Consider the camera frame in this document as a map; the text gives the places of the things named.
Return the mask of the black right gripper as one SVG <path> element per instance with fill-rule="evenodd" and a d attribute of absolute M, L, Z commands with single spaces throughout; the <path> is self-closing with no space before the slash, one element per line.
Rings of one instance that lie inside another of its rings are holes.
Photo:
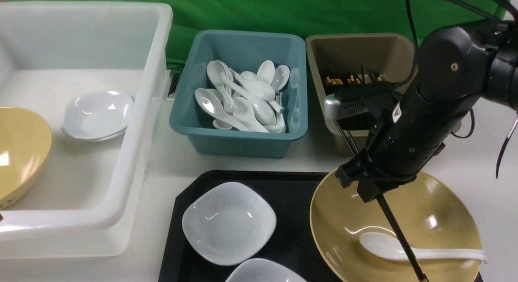
<path fill-rule="evenodd" d="M 450 101 L 427 96 L 422 88 L 401 95 L 395 91 L 361 98 L 377 123 L 366 145 L 339 166 L 342 188 L 353 183 L 365 202 L 413 182 L 418 172 L 444 148 L 450 134 Z"/>

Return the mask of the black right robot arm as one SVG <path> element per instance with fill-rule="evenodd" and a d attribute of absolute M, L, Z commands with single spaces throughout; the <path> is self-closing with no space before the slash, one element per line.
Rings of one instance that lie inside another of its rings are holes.
<path fill-rule="evenodd" d="M 362 97 L 377 120 L 366 145 L 339 166 L 343 188 L 358 182 L 364 202 L 414 181 L 480 98 L 517 110 L 517 29 L 489 19 L 430 33 L 404 94 Z"/>

